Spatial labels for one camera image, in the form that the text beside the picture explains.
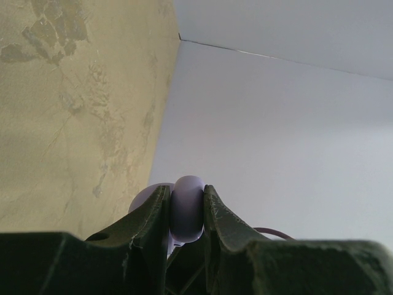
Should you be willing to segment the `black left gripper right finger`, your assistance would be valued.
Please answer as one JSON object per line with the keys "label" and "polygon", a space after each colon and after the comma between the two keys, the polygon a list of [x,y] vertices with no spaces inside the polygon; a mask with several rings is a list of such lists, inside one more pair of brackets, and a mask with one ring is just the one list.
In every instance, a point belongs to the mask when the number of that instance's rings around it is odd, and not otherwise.
{"label": "black left gripper right finger", "polygon": [[270,240],[204,189],[209,294],[391,294],[392,253],[365,240]]}

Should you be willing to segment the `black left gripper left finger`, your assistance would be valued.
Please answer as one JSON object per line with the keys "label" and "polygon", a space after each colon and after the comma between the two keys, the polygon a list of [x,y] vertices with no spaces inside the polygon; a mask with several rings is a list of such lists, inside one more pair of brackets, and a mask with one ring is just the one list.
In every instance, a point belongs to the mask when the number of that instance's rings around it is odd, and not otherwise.
{"label": "black left gripper left finger", "polygon": [[1,235],[2,294],[163,294],[169,186],[81,240],[67,232]]}

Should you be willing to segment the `purple charging case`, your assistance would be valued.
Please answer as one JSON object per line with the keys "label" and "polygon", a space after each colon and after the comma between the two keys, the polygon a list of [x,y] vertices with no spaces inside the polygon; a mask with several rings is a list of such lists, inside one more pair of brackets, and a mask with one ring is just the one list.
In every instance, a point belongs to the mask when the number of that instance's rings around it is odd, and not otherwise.
{"label": "purple charging case", "polygon": [[137,194],[128,211],[139,208],[158,186],[168,186],[171,194],[168,234],[168,254],[171,254],[176,247],[197,241],[203,233],[205,183],[197,176],[188,175],[175,183],[150,185]]}

